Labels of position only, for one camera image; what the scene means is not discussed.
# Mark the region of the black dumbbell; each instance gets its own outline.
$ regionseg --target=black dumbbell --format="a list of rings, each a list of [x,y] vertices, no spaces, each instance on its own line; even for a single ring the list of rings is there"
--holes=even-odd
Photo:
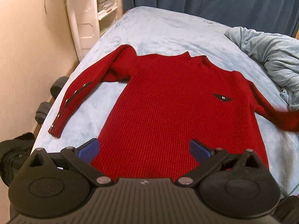
[[[57,99],[58,94],[62,90],[63,86],[68,81],[68,77],[59,77],[50,88],[51,95],[54,99]]]
[[[35,120],[39,125],[42,125],[44,123],[44,120],[46,119],[51,107],[52,104],[48,102],[42,102],[39,105],[35,113]]]

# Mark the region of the crumpled blanket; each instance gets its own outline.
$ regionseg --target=crumpled blanket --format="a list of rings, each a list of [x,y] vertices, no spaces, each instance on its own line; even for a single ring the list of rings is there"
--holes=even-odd
[[[228,28],[225,35],[265,67],[271,79],[282,88],[280,96],[290,110],[298,110],[299,40],[243,27]]]

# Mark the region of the light blue bed sheet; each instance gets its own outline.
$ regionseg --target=light blue bed sheet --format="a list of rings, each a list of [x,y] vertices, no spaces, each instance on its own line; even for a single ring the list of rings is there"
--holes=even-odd
[[[137,7],[130,10],[100,38],[71,74],[41,128],[34,149],[44,147],[47,152],[59,152],[67,146],[78,147],[98,137],[126,84],[99,84],[70,118],[60,139],[52,137],[47,131],[70,83],[84,69],[122,44],[132,45],[138,55],[178,55],[185,51],[189,51],[191,56],[207,55],[218,67],[240,71],[253,81],[274,107],[287,109],[286,102],[279,96],[280,88],[267,76],[262,66],[224,35],[227,28],[203,18],[157,8]],[[270,171],[280,183],[282,194],[299,194],[299,142],[296,135],[281,131],[259,115],[256,117],[266,146]]]

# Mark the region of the sweater sleeve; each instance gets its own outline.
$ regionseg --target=sweater sleeve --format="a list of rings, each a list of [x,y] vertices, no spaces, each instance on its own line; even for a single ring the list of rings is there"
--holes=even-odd
[[[121,45],[85,69],[66,90],[58,114],[48,132],[60,138],[69,118],[99,82],[129,80],[136,71],[137,62],[138,57],[133,47]]]
[[[254,111],[265,117],[273,124],[285,131],[299,131],[299,111],[277,111],[258,91],[254,83],[246,80],[247,87],[251,91],[251,105]]]

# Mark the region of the blue gripper pad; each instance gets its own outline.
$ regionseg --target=blue gripper pad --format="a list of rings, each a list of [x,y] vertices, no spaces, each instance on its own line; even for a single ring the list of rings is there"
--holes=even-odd
[[[189,143],[190,154],[195,158],[195,160],[202,164],[205,160],[211,157],[211,152],[201,145],[199,145],[196,141],[191,140]]]
[[[99,141],[96,138],[92,138],[82,146],[78,147],[78,150],[78,157],[87,163],[91,163],[100,152]]]

